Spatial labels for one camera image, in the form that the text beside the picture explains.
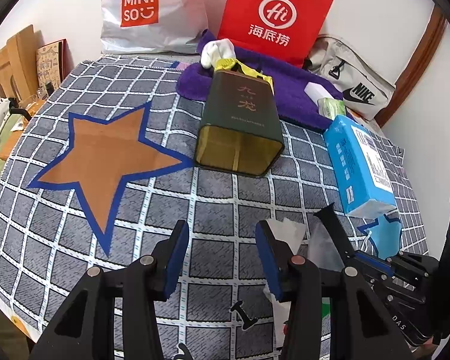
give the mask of barcode label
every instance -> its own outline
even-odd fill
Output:
[[[356,136],[358,144],[362,149],[363,155],[370,170],[373,183],[376,187],[382,188],[383,190],[393,193],[392,183],[388,178],[387,171],[385,170],[385,165],[383,165],[382,158],[377,151],[377,147],[373,142],[373,139],[366,132],[359,130],[358,128],[351,126],[352,130]]]

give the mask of haidilao logo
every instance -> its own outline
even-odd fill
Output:
[[[276,30],[289,28],[296,21],[296,9],[290,0],[263,0],[258,14],[267,26]]]

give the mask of gray plaid bedsheet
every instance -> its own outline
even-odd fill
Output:
[[[146,137],[193,156],[203,103],[175,92],[180,71],[170,61],[105,56],[84,61],[31,120],[0,177],[0,297],[41,332],[91,266],[118,269],[148,254],[186,219],[192,241],[183,275],[166,303],[156,303],[163,353],[171,359],[186,344],[193,359],[278,359],[272,307],[263,294],[254,225],[267,218],[308,223],[335,202],[355,248],[363,219],[344,216],[334,171],[320,134],[282,121],[286,149],[265,178],[198,168],[129,183],[121,200],[107,257],[85,220],[74,191],[26,186],[68,146],[68,112],[110,119],[151,101]],[[374,136],[388,169],[403,224],[404,250],[427,253],[403,153]],[[307,252],[306,234],[300,253]],[[248,330],[230,308],[258,322]],[[123,357],[121,302],[115,305],[115,356]],[[330,348],[330,321],[322,326],[322,355]]]

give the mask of wooden headboard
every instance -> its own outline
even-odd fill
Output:
[[[0,50],[0,98],[15,97],[22,102],[36,95],[36,51],[32,25],[7,40],[7,45]]]

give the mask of tissue pack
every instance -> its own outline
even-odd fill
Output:
[[[375,219],[394,210],[392,184],[368,131],[338,115],[323,134],[345,214]]]

